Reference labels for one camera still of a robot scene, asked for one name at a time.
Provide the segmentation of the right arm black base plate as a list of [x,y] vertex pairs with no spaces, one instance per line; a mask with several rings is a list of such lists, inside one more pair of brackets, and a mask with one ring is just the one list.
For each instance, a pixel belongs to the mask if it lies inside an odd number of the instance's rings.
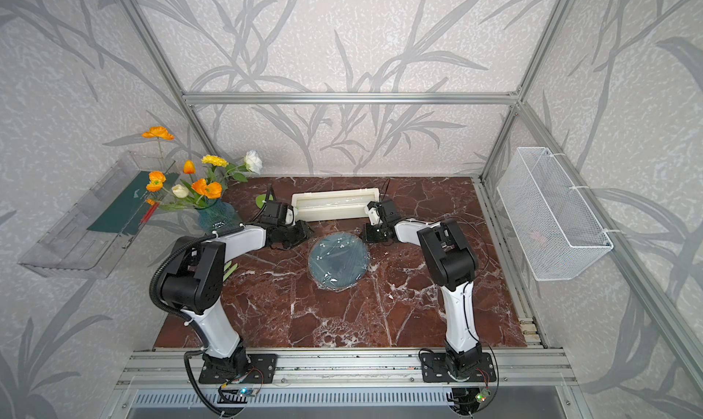
[[421,349],[417,353],[423,382],[476,382],[488,385],[490,382],[498,381],[494,360],[488,352],[483,352],[477,364],[468,371],[463,371],[460,376],[450,374],[446,356],[445,352],[435,352],[430,349]]

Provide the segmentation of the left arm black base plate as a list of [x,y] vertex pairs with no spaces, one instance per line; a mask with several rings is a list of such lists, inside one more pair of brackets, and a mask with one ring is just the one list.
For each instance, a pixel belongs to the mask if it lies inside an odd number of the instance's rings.
[[228,359],[214,358],[205,354],[199,383],[271,384],[277,361],[276,354],[251,354]]

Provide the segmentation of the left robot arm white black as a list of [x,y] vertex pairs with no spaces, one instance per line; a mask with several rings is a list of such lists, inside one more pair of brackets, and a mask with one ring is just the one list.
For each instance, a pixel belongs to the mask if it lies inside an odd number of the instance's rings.
[[251,222],[222,224],[205,236],[178,239],[157,267],[149,297],[157,308],[193,328],[206,357],[245,360],[243,340],[222,306],[225,265],[264,248],[290,250],[312,235],[289,204],[269,200]]

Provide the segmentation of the white plastic wrap dispenser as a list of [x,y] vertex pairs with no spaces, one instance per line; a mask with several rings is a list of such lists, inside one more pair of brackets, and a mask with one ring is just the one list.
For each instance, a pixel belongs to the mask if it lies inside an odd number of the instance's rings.
[[364,219],[367,218],[367,205],[379,201],[380,191],[378,188],[359,188],[296,193],[291,199],[296,220]]

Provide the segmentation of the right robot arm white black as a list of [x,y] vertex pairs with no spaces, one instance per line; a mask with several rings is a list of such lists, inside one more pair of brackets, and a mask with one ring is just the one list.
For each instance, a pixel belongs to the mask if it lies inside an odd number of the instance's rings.
[[459,366],[480,360],[483,348],[472,308],[479,261],[459,223],[455,219],[435,223],[403,219],[390,199],[367,203],[364,213],[369,219],[362,232],[365,241],[396,241],[421,248],[430,279],[444,302],[447,358]]

